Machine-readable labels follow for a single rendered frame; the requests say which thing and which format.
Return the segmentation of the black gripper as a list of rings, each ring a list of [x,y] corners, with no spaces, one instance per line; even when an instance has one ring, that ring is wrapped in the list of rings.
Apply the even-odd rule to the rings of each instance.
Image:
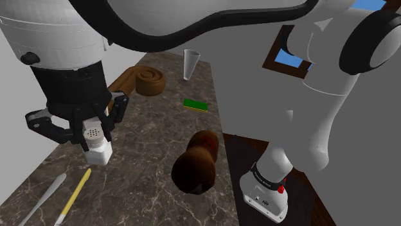
[[[83,120],[97,116],[103,134],[111,142],[114,124],[124,117],[129,97],[123,91],[110,92],[107,88],[102,62],[77,70],[31,69],[47,99],[47,108],[25,115],[28,128],[58,144],[80,144],[84,152],[89,147],[83,136]],[[106,115],[110,101],[112,110]],[[53,124],[51,117],[69,121],[65,129]]]

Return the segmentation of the white salt shaker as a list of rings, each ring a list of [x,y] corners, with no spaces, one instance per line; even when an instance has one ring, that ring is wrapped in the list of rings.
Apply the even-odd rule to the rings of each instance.
[[[93,126],[83,133],[88,150],[84,152],[89,164],[105,166],[112,155],[112,146],[99,126]]]

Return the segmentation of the yellow slim utensil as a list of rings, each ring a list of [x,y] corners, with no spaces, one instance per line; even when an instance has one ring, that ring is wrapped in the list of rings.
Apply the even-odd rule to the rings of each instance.
[[[69,200],[67,201],[66,205],[64,206],[63,210],[61,211],[60,215],[58,216],[54,226],[61,226],[64,218],[66,217],[67,213],[69,212],[71,206],[75,202],[78,194],[82,190],[84,184],[88,181],[91,175],[91,168],[88,168],[87,171],[84,173],[82,178],[80,179],[78,185],[76,186],[75,190],[73,191],[72,195],[70,196]]]

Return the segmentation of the grey slim utensil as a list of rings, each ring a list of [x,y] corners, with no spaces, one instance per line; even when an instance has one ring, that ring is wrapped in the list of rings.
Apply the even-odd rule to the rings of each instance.
[[[30,219],[34,212],[58,189],[58,187],[66,179],[67,175],[65,173],[60,174],[53,183],[47,188],[45,193],[39,198],[38,202],[31,209],[31,211],[26,215],[26,217],[18,224],[18,226],[24,226],[25,223]]]

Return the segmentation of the green and yellow sponge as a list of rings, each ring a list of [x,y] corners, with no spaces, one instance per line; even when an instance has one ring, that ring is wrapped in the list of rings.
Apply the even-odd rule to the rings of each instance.
[[[208,111],[208,104],[200,101],[184,99],[183,107],[186,109],[196,110],[200,112]]]

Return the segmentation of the grey cone glass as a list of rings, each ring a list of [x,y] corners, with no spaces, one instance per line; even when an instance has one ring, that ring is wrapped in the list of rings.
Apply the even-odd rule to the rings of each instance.
[[[183,84],[187,85],[195,70],[197,62],[200,58],[200,53],[192,49],[185,49],[183,51],[184,64],[183,64]]]

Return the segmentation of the brown rounded wooden grinder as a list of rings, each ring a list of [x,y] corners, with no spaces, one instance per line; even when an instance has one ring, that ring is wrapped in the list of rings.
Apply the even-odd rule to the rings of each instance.
[[[201,195],[215,185],[219,140],[215,132],[201,130],[174,162],[171,178],[184,193]]]

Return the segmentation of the dark robot stand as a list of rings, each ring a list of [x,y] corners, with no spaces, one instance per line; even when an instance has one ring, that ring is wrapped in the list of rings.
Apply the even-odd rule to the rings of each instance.
[[[337,226],[307,176],[296,169],[287,176],[285,189],[289,194],[289,210],[281,223],[274,223],[246,204],[240,189],[240,177],[250,170],[269,143],[231,134],[223,137],[239,226]]]

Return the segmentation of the brown framed window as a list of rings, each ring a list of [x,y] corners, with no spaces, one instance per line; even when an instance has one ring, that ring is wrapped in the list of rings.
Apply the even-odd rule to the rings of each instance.
[[[356,0],[353,9],[401,13],[401,0]]]
[[[293,28],[294,25],[283,25],[281,27],[262,67],[264,69],[304,79],[312,67],[312,63],[291,55],[288,52],[287,40]]]

